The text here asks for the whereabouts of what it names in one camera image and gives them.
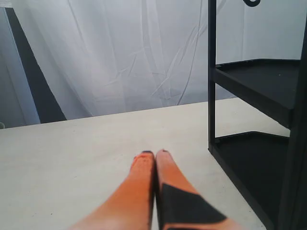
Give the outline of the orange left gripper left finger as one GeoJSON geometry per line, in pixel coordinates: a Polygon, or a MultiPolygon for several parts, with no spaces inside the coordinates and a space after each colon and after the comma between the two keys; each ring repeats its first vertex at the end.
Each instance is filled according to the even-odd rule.
{"type": "Polygon", "coordinates": [[[134,157],[125,180],[94,212],[70,230],[149,230],[154,201],[155,158],[151,151],[134,157]]]}

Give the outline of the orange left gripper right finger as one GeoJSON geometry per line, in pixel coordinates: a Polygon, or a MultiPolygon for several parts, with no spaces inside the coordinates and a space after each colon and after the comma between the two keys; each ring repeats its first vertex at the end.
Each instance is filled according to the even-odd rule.
{"type": "Polygon", "coordinates": [[[241,230],[242,226],[210,205],[187,180],[172,155],[156,157],[156,204],[161,230],[241,230]]]}

